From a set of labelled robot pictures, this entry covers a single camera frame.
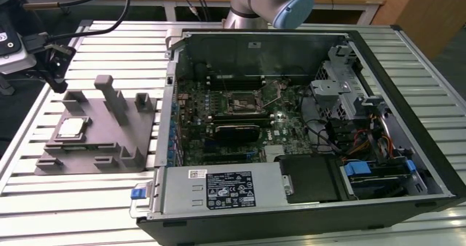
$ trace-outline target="white table leg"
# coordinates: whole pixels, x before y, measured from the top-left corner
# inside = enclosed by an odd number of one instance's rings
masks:
[[[378,4],[367,5],[366,10],[359,17],[358,25],[370,25],[371,24],[372,18],[375,16],[378,9],[379,9]]]

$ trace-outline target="power supply label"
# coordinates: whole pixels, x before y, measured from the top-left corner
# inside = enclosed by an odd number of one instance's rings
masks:
[[[251,171],[209,173],[205,182],[208,209],[255,207]]]

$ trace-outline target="white label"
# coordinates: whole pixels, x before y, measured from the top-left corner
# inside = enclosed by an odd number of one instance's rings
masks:
[[[189,170],[188,178],[189,179],[204,179],[207,175],[207,170]]]
[[[8,39],[8,35],[5,32],[0,33],[0,42],[5,41]]]
[[[253,197],[239,198],[239,201],[253,201]]]

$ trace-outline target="aluminum extrusion table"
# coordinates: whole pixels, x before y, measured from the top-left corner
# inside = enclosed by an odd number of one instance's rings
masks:
[[[93,21],[77,31],[105,29]],[[219,23],[123,22],[116,31],[71,41],[77,54],[69,65],[69,89],[101,98],[93,89],[99,74],[115,78],[124,96],[147,92],[161,98],[167,68],[165,32],[169,28],[219,28]],[[304,25],[300,29],[355,29],[360,32],[428,133],[466,180],[466,103],[419,53],[403,32],[388,26]],[[375,84],[367,78],[372,91]],[[152,178],[156,113],[147,171],[141,173],[34,176],[64,106],[48,86],[37,97],[12,144],[0,160],[0,245],[157,245],[129,217],[129,192]],[[231,245],[464,245],[466,208],[426,213],[395,226],[371,231],[235,242]]]

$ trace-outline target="blue latch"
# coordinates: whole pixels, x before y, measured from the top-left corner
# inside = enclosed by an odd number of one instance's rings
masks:
[[[415,172],[415,165],[411,160],[406,160],[406,166],[410,172]]]
[[[344,165],[344,172],[347,176],[356,174],[370,174],[371,169],[368,168],[368,164],[364,161],[352,161]]]
[[[145,188],[131,190],[131,200],[145,199]]]

